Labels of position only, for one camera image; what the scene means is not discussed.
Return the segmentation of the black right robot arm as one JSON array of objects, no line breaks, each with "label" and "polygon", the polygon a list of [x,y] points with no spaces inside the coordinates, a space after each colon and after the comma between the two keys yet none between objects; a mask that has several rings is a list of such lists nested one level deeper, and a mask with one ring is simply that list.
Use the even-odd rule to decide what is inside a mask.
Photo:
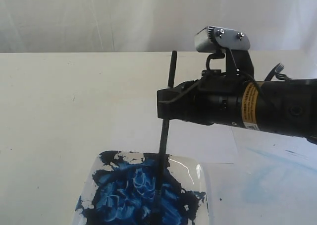
[{"label": "black right robot arm", "polygon": [[228,125],[317,141],[314,79],[256,81],[250,75],[204,70],[201,79],[158,90],[161,119]]}]

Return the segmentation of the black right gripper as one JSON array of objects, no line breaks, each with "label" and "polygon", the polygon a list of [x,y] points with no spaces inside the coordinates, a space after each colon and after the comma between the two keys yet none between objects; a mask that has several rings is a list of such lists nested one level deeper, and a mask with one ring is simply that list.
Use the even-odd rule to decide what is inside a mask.
[{"label": "black right gripper", "polygon": [[157,91],[157,116],[200,125],[243,126],[241,102],[244,76],[208,73],[199,80],[185,81],[176,87]]}]

